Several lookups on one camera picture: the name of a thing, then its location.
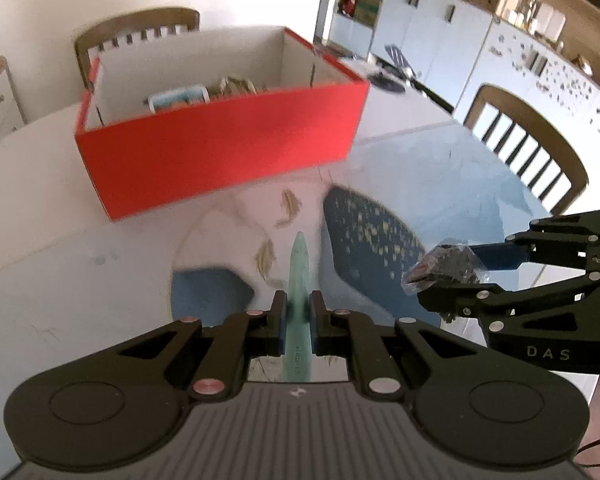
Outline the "far wooden chair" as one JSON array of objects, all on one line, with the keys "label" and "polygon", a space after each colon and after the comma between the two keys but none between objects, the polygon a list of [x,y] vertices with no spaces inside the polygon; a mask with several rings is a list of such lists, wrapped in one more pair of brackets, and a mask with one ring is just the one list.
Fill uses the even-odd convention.
[{"label": "far wooden chair", "polygon": [[116,15],[80,32],[73,41],[84,88],[91,90],[92,59],[108,48],[132,46],[149,39],[199,29],[200,13],[185,6],[162,6]]}]

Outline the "silver foil snack bag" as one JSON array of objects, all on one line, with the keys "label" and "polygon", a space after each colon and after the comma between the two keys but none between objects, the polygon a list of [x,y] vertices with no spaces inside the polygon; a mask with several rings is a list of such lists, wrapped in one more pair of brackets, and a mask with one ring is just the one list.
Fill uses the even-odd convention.
[{"label": "silver foil snack bag", "polygon": [[215,100],[231,96],[250,96],[257,94],[258,90],[248,78],[224,76],[208,88],[208,93],[209,98]]}]

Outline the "dark clear candy packet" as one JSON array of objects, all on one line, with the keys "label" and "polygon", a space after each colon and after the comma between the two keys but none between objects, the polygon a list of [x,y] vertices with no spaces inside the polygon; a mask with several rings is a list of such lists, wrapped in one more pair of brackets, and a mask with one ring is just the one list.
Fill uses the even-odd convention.
[{"label": "dark clear candy packet", "polygon": [[486,267],[469,246],[443,244],[403,272],[401,286],[407,295],[417,295],[437,285],[478,284],[485,273]]}]

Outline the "right wooden chair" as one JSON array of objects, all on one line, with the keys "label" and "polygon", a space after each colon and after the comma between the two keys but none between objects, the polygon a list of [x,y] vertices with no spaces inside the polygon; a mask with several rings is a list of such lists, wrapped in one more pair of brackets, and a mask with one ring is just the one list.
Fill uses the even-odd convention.
[{"label": "right wooden chair", "polygon": [[554,216],[565,212],[588,186],[576,151],[539,112],[518,96],[485,84],[464,126]]}]

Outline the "white wall cabinet unit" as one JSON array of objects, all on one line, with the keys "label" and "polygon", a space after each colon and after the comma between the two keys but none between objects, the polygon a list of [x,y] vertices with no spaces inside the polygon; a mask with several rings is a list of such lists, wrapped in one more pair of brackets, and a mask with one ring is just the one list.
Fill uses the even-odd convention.
[{"label": "white wall cabinet unit", "polygon": [[457,119],[494,84],[600,153],[600,0],[335,0],[325,22],[360,58],[398,47]]}]

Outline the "wooden chair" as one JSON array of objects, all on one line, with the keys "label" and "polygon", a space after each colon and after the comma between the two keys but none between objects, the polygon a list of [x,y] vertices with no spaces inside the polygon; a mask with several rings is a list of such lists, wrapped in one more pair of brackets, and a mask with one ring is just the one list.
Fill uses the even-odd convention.
[{"label": "wooden chair", "polygon": [[91,90],[92,59],[108,48],[132,46],[149,39],[199,29],[200,13],[185,6],[162,6],[116,15],[80,32],[73,41],[84,88]]},{"label": "wooden chair", "polygon": [[588,186],[576,151],[539,112],[518,96],[485,84],[464,126],[554,216],[565,212]]}]

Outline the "red cardboard shoe box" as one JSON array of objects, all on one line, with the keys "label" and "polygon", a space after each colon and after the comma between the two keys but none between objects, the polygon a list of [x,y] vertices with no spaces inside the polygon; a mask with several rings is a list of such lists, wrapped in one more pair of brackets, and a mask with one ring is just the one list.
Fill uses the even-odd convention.
[{"label": "red cardboard shoe box", "polygon": [[[258,93],[151,113],[154,93],[224,76]],[[119,220],[228,186],[345,159],[370,85],[286,27],[220,28],[102,52],[76,145]]]}]

